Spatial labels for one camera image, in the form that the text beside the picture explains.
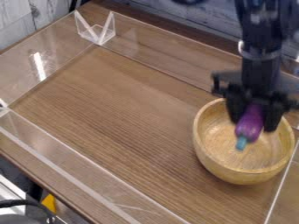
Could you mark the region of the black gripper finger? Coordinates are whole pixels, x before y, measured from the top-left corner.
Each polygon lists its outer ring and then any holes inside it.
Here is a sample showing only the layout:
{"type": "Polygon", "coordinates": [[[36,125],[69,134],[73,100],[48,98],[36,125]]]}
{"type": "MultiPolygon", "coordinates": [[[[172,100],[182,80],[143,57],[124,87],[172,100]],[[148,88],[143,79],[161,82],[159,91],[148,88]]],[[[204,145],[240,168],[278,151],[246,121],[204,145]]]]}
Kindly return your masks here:
{"type": "Polygon", "coordinates": [[[234,123],[239,122],[247,107],[244,93],[239,88],[231,88],[227,92],[227,110],[234,123]]]}
{"type": "Polygon", "coordinates": [[[266,132],[274,132],[276,130],[284,112],[286,107],[280,101],[272,101],[271,104],[266,107],[266,121],[264,121],[266,132]]]}

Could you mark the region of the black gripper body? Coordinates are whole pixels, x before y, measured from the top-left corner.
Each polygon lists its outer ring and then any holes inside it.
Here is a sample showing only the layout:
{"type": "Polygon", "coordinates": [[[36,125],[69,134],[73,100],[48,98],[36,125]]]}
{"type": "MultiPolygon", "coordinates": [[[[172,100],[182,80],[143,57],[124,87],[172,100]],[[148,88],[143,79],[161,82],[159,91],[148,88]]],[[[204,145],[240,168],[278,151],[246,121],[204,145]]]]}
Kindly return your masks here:
{"type": "Polygon", "coordinates": [[[239,71],[218,71],[211,78],[215,93],[226,92],[220,87],[223,81],[239,86],[254,98],[270,99],[282,95],[286,106],[299,109],[299,100],[290,98],[290,95],[299,95],[299,78],[280,72],[280,58],[260,61],[243,59],[239,71]]]}

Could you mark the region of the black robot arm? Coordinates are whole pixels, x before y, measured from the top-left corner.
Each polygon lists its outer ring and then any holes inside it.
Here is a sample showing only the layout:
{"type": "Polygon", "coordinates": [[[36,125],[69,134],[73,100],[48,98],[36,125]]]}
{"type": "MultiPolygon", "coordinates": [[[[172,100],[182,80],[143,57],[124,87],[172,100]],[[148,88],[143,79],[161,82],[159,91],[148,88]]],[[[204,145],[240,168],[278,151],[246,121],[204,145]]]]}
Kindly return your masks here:
{"type": "Polygon", "coordinates": [[[234,123],[248,104],[259,104],[264,131],[272,132],[284,113],[299,109],[299,101],[291,96],[299,93],[299,78],[280,69],[283,44],[299,31],[299,0],[235,0],[235,8],[242,67],[211,74],[211,92],[224,97],[234,123]]]}

